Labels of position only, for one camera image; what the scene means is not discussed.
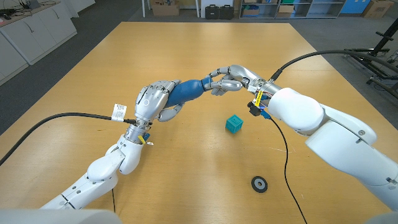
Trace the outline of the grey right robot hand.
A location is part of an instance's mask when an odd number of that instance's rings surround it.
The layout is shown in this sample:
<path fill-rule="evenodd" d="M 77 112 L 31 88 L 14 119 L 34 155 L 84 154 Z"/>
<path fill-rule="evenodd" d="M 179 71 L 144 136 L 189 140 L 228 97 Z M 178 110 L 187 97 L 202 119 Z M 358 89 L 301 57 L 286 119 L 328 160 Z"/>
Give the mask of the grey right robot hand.
<path fill-rule="evenodd" d="M 239 91 L 242 88 L 255 93 L 266 83 L 254 72 L 241 65 L 217 68 L 209 73 L 203 82 L 204 90 L 212 95 L 222 96 L 227 91 Z"/>

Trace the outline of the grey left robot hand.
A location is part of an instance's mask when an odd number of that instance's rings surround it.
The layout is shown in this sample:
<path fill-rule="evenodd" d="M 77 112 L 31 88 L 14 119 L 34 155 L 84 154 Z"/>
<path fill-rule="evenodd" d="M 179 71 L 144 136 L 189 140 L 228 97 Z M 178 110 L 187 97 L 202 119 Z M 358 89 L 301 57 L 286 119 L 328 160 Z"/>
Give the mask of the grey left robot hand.
<path fill-rule="evenodd" d="M 167 109 L 166 104 L 169 94 L 181 80 L 160 80 L 145 86 L 137 96 L 135 116 L 137 123 L 151 123 L 154 119 L 166 122 L 174 118 L 182 109 L 183 104 L 177 104 L 172 109 Z"/>

